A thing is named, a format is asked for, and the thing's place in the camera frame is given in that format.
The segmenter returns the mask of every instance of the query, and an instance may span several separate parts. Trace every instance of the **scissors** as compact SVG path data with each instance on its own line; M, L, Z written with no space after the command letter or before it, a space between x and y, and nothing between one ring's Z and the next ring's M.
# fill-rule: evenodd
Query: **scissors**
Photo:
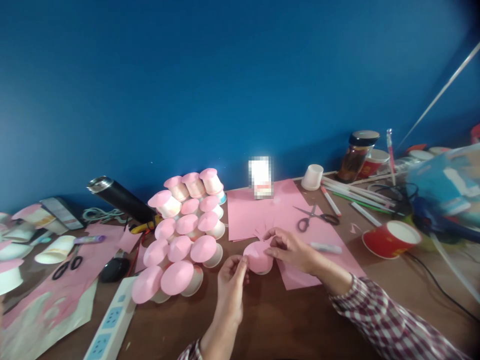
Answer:
M60 267L53 273L53 276L51 277L52 280L58 280L60 279L63 274L67 271L67 269L70 267L71 270L78 269L78 267L82 264L82 261L84 260L83 256L78 256L77 254L79 253L80 246L77 246L72 259L73 260L68 260L65 261Z
M294 206L295 209L300 210L302 213L307 214L308 217L304 217L303 219L300 219L300 221L296 224L296 227L299 232L304 233L307 231L307 229L310 226L310 219L311 218L320 218L323 221L332 224L332 225L338 225L340 224L340 220L338 217L330 214L322 214L322 215L315 215L315 209L317 208L317 203L313 204L313 207L311 211L303 210L299 207Z

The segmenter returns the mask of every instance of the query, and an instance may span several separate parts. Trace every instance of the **power strip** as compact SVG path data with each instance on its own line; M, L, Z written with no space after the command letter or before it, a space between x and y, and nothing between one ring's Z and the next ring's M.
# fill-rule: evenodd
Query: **power strip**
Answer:
M83 360L115 360L135 312L132 287L137 277L124 278Z

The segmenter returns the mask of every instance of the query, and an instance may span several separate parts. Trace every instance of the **red paper cup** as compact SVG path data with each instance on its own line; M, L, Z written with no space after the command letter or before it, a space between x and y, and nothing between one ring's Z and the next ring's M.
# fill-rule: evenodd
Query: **red paper cup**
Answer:
M373 149L368 157L365 159L363 166L358 173L359 178L368 178L377 172L382 164L390 160L388 152L383 150Z
M361 236L368 250L383 259L396 259L400 254L413 248L422 241L417 229L410 225L392 220Z

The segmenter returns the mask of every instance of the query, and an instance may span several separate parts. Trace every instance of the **thermos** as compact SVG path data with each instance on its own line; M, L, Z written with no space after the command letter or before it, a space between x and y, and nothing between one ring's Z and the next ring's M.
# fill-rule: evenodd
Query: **thermos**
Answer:
M151 207L107 176L93 179L86 188L141 224L152 221L156 215Z

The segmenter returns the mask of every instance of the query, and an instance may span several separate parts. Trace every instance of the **shirt sleeve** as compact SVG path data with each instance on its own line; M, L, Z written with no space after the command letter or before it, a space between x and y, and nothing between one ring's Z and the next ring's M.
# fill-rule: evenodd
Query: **shirt sleeve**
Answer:
M384 359L470 359L428 322L390 299L375 282L352 277L350 291L330 300Z
M188 345L177 360L203 360L200 353L200 339Z

